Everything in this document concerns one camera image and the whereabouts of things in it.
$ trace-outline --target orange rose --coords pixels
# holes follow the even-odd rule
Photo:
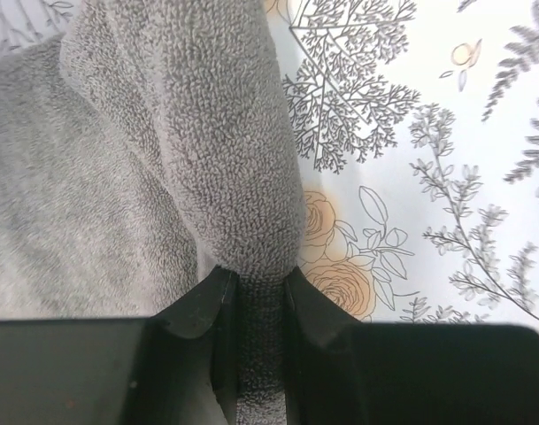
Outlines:
[[[345,259],[348,245],[342,232],[335,229],[332,204],[319,192],[306,191],[304,199],[308,211],[301,259],[315,263],[325,254],[329,259]]]
[[[306,279],[343,310],[363,320],[375,309],[375,291],[371,275],[349,260],[323,259],[303,267]]]

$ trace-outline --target gray towel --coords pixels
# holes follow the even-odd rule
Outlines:
[[[239,422],[284,423],[303,227],[259,0],[89,0],[0,64],[0,318],[153,314],[211,258],[245,281]]]

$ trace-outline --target flower bud drawing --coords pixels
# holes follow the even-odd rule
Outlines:
[[[481,53],[481,39],[472,46],[467,42],[456,46],[450,54],[450,61],[458,69],[445,71],[438,78],[448,78],[458,73],[458,91],[463,91],[467,82],[467,70],[477,64]]]

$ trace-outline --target floral pattern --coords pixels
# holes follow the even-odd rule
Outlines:
[[[0,0],[0,57],[79,3]],[[363,321],[539,329],[539,0],[263,5],[312,284]]]

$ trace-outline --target terry cloth towel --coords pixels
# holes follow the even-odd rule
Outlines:
[[[210,258],[244,280],[239,423],[284,423],[303,228],[259,0],[87,0],[0,63],[0,318],[154,314]]]

